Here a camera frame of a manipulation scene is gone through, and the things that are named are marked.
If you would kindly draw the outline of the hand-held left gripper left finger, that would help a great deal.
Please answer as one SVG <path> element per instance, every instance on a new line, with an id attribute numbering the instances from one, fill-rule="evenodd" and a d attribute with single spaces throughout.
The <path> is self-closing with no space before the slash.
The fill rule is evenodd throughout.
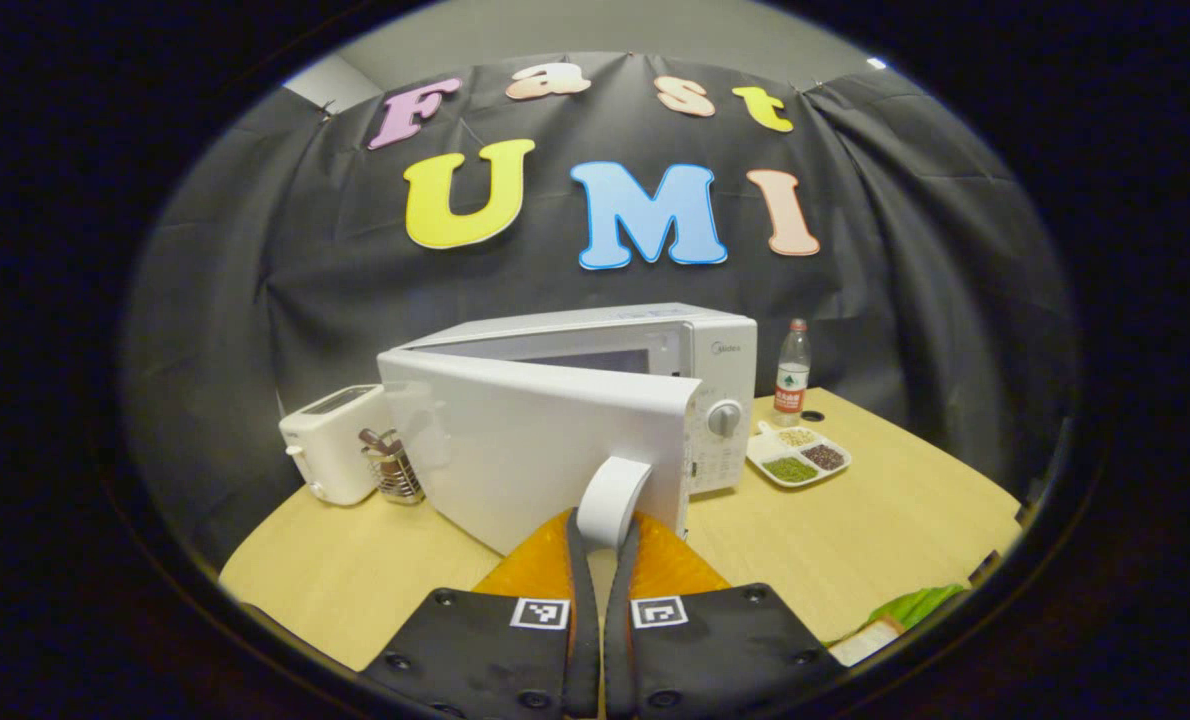
<path id="1" fill-rule="evenodd" d="M 365 669 L 466 719 L 599 715 L 599 603 L 576 512 L 546 520 L 481 580 L 436 588 Z"/>

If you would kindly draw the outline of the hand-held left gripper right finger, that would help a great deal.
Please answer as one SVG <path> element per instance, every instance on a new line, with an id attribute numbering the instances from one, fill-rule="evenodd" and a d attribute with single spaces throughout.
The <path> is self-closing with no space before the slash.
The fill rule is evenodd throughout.
<path id="1" fill-rule="evenodd" d="M 654 518 L 635 512 L 616 562 L 612 719 L 768 719 L 845 671 L 772 587 L 728 583 Z"/>

